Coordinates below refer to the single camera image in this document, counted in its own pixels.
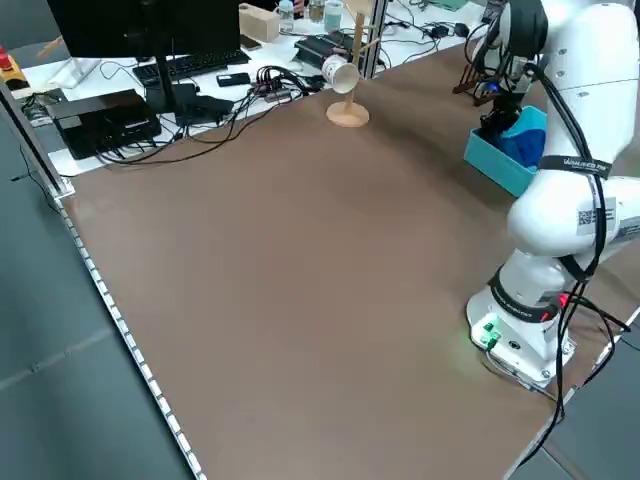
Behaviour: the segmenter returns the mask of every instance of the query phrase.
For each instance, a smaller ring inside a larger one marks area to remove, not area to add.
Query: blue bin
[[[503,137],[513,137],[527,130],[547,129],[547,115],[535,107],[525,107],[518,121]],[[515,197],[522,195],[538,169],[525,168],[508,155],[478,136],[478,129],[469,135],[464,159]]]

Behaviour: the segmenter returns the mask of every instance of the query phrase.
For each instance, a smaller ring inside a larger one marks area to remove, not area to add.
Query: keyboard
[[[248,63],[251,58],[241,50],[219,53],[204,53],[197,55],[187,55],[186,57],[174,58],[167,61],[171,80],[182,80],[184,78],[195,77],[205,73],[224,70],[228,65],[240,65]],[[141,65],[133,69],[133,74],[138,77],[140,83],[145,87],[152,87],[160,83],[158,77],[158,66]]]

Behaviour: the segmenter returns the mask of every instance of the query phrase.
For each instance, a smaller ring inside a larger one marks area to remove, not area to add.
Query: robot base
[[[494,300],[489,287],[467,304],[470,337],[480,349],[497,343],[490,355],[524,383],[546,387],[556,374],[557,321],[530,324],[506,313]],[[571,359],[575,343],[568,337],[563,345],[562,364]]]

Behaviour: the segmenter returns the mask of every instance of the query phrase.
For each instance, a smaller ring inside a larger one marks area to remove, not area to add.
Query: brown mat
[[[467,338],[512,198],[461,160],[462,62],[363,85],[360,130],[330,125],[323,93],[205,157],[74,181],[66,207],[210,479],[496,479],[549,417]],[[630,313],[637,259],[592,298]],[[577,320],[573,381],[603,344]]]

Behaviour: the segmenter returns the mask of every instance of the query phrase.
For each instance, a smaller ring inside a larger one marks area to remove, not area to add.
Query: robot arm
[[[606,37],[600,35],[603,29]],[[597,167],[608,171],[634,133],[637,35],[634,14],[622,5],[511,0],[490,27],[485,46],[475,52],[474,63],[508,77],[501,84],[507,100],[494,105],[483,125],[499,132],[512,125],[531,84],[525,65],[544,55],[547,78],[581,125]],[[502,51],[498,57],[496,48]],[[492,355],[526,381],[541,385],[556,371],[559,311],[548,307],[576,280],[560,257],[572,256],[585,269],[596,250],[593,177],[577,168],[585,166],[584,159],[552,103],[547,111],[543,158],[550,163],[509,213],[517,250],[467,306],[474,343],[486,348],[487,328],[499,324],[500,339]],[[640,180],[603,178],[602,186],[607,210],[607,246],[600,257],[604,261],[640,236]],[[573,353],[568,338],[562,350],[565,363]]]

